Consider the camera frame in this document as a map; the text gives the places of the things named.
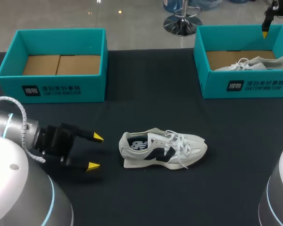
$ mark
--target shoe insole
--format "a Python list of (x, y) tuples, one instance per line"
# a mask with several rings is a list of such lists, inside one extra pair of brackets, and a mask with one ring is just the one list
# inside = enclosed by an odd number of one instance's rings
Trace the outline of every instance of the shoe insole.
[(148, 137), (132, 137), (127, 140), (133, 150), (141, 151), (148, 148)]

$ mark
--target shoe sole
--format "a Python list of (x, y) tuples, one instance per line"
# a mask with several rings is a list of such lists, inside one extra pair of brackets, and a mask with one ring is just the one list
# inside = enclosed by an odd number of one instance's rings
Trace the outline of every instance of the shoe sole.
[[(184, 163), (183, 165), (185, 167), (192, 165), (193, 163), (197, 162), (199, 159), (201, 159), (204, 156), (205, 152), (203, 153), (203, 155), (201, 155), (200, 157), (196, 158), (196, 159), (192, 159), (191, 161), (188, 161), (186, 163)], [(164, 161), (157, 161), (157, 160), (128, 160), (125, 159), (124, 161), (124, 168), (142, 168), (142, 167), (147, 167), (150, 165), (161, 165), (164, 167), (167, 167), (170, 170), (178, 170), (178, 169), (182, 169), (184, 168), (181, 164), (175, 164), (175, 163), (167, 163)]]

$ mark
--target bar stool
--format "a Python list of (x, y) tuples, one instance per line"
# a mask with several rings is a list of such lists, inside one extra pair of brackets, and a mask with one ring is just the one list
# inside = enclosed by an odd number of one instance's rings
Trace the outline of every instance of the bar stool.
[[(188, 9), (195, 9), (197, 13), (194, 15), (187, 14)], [(174, 12), (164, 21), (164, 28), (167, 32), (178, 36), (190, 36), (196, 34), (196, 28), (202, 25), (196, 15), (202, 12), (200, 7), (188, 6), (188, 0), (183, 0), (183, 7)]]

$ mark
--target chrome stool base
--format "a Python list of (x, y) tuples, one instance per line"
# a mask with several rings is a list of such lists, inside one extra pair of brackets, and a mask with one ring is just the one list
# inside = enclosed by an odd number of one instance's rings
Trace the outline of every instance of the chrome stool base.
[(184, 18), (171, 15), (164, 21), (164, 28), (167, 32), (178, 36), (190, 36), (196, 34), (198, 25), (202, 25), (201, 20), (197, 17), (189, 17), (186, 15)]

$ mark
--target sneaker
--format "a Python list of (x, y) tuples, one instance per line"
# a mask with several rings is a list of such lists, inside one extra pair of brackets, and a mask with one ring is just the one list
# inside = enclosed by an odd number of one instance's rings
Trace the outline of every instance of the sneaker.
[(141, 133), (124, 133), (119, 151), (125, 168), (162, 165), (171, 170), (187, 168), (203, 157), (208, 146), (195, 135), (157, 128)]
[(283, 69), (283, 56), (279, 59), (264, 59), (256, 57), (252, 60), (241, 58), (237, 63), (229, 67), (222, 67), (215, 71), (244, 71), (244, 70), (268, 70)]

